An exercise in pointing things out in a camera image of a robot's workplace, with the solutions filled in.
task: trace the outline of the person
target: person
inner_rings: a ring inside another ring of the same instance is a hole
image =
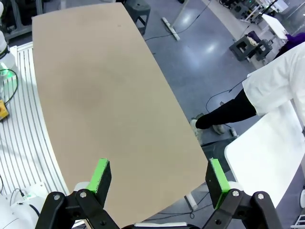
[[[219,125],[239,122],[256,114],[263,116],[291,99],[305,124],[305,43],[250,73],[234,99],[198,120],[191,120],[190,125],[202,144],[203,130],[213,125],[217,129]]]
[[[298,33],[295,37],[290,34],[286,34],[287,42],[284,44],[276,55],[275,59],[283,55],[285,52],[305,42],[305,32]]]

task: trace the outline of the cardboard surface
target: cardboard surface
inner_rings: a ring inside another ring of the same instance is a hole
[[[204,182],[204,153],[120,3],[37,16],[33,44],[43,115],[70,191],[108,158],[106,210],[123,227]]]

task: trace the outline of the yellow object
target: yellow object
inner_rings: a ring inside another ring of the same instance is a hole
[[[0,121],[9,115],[3,100],[0,100]]]

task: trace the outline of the white desk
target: white desk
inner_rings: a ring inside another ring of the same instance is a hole
[[[263,29],[263,32],[261,34],[258,35],[259,37],[261,37],[270,27],[279,39],[287,40],[286,29],[279,22],[278,19],[271,17],[267,14],[263,14],[262,18],[267,22],[268,26]]]
[[[305,152],[305,138],[290,102],[266,114],[225,149],[225,157],[246,194],[267,192],[276,207]]]

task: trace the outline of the black pants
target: black pants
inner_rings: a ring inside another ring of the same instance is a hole
[[[235,123],[255,115],[255,108],[242,89],[235,99],[223,104],[211,113],[200,117],[196,122],[196,128],[207,129],[212,125]]]

